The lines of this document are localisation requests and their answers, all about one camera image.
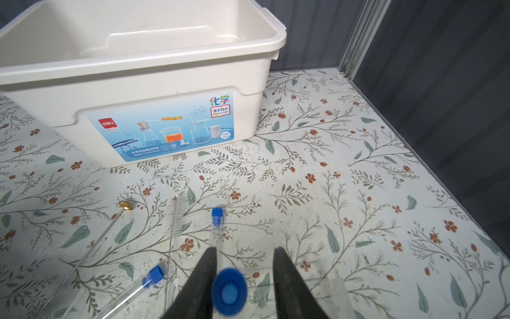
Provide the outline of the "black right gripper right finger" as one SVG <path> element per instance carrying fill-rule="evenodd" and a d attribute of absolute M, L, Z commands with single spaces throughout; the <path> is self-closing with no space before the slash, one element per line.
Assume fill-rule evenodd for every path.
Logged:
<path fill-rule="evenodd" d="M 282 247 L 273 255 L 277 318 L 329 318 Z"/>

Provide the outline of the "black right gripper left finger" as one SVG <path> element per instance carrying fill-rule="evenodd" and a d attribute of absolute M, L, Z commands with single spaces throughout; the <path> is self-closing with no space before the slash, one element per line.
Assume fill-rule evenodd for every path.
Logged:
<path fill-rule="evenodd" d="M 209 247 L 203 253 L 181 292 L 161 318 L 212 318 L 211 287 L 216 274 L 216 248 Z"/>

